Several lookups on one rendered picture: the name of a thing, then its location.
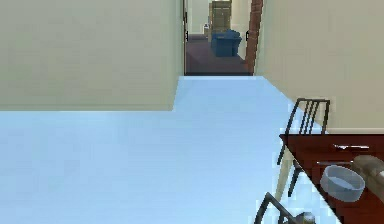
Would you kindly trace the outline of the grey glass bowl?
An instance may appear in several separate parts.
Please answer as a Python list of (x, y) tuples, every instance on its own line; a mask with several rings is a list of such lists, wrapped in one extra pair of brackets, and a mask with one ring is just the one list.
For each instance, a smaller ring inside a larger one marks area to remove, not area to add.
[(323, 171), (320, 186), (333, 198), (350, 203), (360, 199), (365, 189), (365, 181), (349, 168), (330, 165)]

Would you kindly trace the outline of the tan wooden cupboard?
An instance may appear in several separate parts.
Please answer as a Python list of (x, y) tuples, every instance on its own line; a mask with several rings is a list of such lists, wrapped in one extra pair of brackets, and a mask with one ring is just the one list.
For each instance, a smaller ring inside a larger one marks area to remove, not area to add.
[(209, 4), (209, 41), (212, 41), (214, 34), (225, 32), (231, 27), (231, 5), (231, 1), (212, 1)]

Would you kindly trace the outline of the blue bin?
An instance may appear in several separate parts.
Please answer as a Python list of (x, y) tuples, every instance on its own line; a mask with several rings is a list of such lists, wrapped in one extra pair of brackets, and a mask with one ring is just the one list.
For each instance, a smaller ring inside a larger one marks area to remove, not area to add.
[(212, 35), (211, 49), (217, 57), (235, 57), (241, 41), (239, 32), (228, 29)]

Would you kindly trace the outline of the silver knife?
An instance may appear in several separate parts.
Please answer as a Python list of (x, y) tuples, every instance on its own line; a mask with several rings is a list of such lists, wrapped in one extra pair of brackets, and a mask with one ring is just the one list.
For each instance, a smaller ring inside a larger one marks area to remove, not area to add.
[(339, 150), (368, 150), (370, 147), (366, 145), (338, 145), (333, 144), (336, 149)]

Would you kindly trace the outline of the brown wooden room door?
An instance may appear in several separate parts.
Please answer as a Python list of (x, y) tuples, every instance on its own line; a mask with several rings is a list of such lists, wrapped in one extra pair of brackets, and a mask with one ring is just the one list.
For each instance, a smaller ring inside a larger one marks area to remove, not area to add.
[(249, 20), (249, 39), (246, 46), (246, 68), (250, 75), (254, 74), (255, 61), (257, 58), (258, 39), (261, 26), (263, 0), (252, 0)]

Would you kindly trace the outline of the dark red wooden table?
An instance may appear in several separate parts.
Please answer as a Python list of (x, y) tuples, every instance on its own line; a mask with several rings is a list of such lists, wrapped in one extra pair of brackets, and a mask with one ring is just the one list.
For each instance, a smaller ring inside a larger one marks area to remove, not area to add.
[[(286, 141), (289, 151), (315, 185), (321, 196), (342, 224), (384, 224), (384, 203), (370, 190), (365, 189), (356, 202), (342, 202), (328, 195), (320, 187), (325, 165), (319, 162), (349, 162), (358, 155), (372, 155), (384, 160), (384, 134), (289, 134)], [(338, 145), (366, 145), (368, 150), (339, 150)]]

